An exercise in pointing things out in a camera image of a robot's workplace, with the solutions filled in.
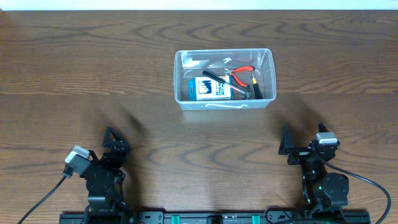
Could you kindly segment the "small black-handled hammer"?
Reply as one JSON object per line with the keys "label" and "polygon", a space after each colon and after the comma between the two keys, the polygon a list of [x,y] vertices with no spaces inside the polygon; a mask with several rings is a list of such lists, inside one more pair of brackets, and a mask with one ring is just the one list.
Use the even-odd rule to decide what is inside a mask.
{"label": "small black-handled hammer", "polygon": [[206,71],[206,70],[204,70],[204,71],[202,72],[202,74],[203,74],[204,76],[206,76],[206,77],[208,77],[208,78],[214,80],[214,81],[217,81],[217,82],[219,82],[219,83],[225,84],[225,85],[229,86],[230,88],[232,88],[232,89],[234,89],[234,90],[236,90],[236,91],[242,93],[242,94],[244,95],[244,99],[245,99],[245,100],[248,100],[248,99],[249,99],[249,97],[250,97],[250,91],[249,91],[249,90],[245,90],[244,88],[240,88],[240,87],[236,86],[236,85],[233,84],[233,83],[229,83],[229,82],[227,82],[226,80],[224,80],[224,79],[222,79],[222,78],[220,78],[220,77],[218,77],[218,76],[216,76],[216,75],[214,75],[214,74],[212,74],[212,73],[210,73],[210,72],[208,72],[208,71]]}

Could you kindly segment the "white blue product box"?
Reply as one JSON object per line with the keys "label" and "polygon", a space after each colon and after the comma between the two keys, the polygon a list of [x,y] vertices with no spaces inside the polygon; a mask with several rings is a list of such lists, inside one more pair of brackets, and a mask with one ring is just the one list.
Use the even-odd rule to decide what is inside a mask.
{"label": "white blue product box", "polygon": [[233,89],[208,77],[194,77],[188,81],[190,101],[232,100]]}

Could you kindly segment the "red-handled pliers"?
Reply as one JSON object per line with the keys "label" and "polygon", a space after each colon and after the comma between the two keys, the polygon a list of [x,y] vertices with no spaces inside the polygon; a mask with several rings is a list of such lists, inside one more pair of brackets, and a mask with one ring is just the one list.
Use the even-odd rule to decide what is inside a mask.
{"label": "red-handled pliers", "polygon": [[249,89],[250,85],[245,83],[247,76],[251,75],[255,68],[253,66],[243,66],[239,68],[225,68],[224,73],[232,77],[236,84],[242,88]]}

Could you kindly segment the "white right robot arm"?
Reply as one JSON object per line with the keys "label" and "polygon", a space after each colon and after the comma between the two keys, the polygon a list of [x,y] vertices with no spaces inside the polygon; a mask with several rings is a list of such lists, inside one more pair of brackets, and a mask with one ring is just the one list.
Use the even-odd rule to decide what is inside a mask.
{"label": "white right robot arm", "polygon": [[339,145],[333,132],[320,123],[316,139],[305,147],[295,147],[284,125],[278,154],[288,156],[288,165],[301,167],[303,197],[307,202],[304,218],[344,220],[342,208],[348,204],[349,179],[344,174],[327,172],[325,168],[325,163],[335,157]]}

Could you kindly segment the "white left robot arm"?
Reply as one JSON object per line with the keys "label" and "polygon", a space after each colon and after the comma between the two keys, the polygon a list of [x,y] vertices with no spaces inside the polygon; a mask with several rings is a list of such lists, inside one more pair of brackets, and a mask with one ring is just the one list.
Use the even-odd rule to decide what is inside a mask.
{"label": "white left robot arm", "polygon": [[129,143],[115,129],[107,127],[103,147],[108,148],[102,158],[92,153],[90,165],[80,176],[86,180],[89,205],[83,223],[129,223],[130,209],[125,204],[121,170],[130,152]]}

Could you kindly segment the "clear plastic container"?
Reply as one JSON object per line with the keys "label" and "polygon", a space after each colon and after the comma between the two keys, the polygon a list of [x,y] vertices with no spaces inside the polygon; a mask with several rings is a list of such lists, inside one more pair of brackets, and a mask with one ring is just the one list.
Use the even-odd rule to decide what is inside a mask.
{"label": "clear plastic container", "polygon": [[[245,83],[249,84],[250,97],[233,90],[232,100],[190,101],[188,98],[188,81],[194,77],[205,77],[204,70],[233,83],[231,76],[224,73],[225,68],[253,66],[253,74],[259,84],[263,99],[257,100],[252,85],[252,74]],[[175,54],[174,60],[174,92],[175,100],[182,110],[207,110],[207,103],[227,105],[248,105],[247,109],[265,108],[277,97],[275,66],[272,52],[267,49],[213,49],[213,50],[181,50]]]}

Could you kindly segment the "silver combination wrench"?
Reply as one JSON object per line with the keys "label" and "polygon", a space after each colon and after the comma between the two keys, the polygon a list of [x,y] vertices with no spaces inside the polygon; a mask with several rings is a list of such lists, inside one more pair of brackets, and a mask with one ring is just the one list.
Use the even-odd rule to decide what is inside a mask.
{"label": "silver combination wrench", "polygon": [[247,109],[248,105],[227,105],[227,104],[214,104],[214,103],[207,103],[205,105],[207,110],[240,110],[240,109]]}

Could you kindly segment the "black yellow screwdriver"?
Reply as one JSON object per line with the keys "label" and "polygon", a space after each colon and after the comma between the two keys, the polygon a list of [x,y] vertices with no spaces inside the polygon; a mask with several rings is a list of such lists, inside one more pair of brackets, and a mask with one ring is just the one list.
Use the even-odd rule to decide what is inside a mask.
{"label": "black yellow screwdriver", "polygon": [[255,97],[257,100],[261,100],[261,99],[263,99],[263,95],[261,93],[259,84],[258,84],[254,74],[253,73],[251,73],[251,74],[252,74],[252,85],[253,85]]}

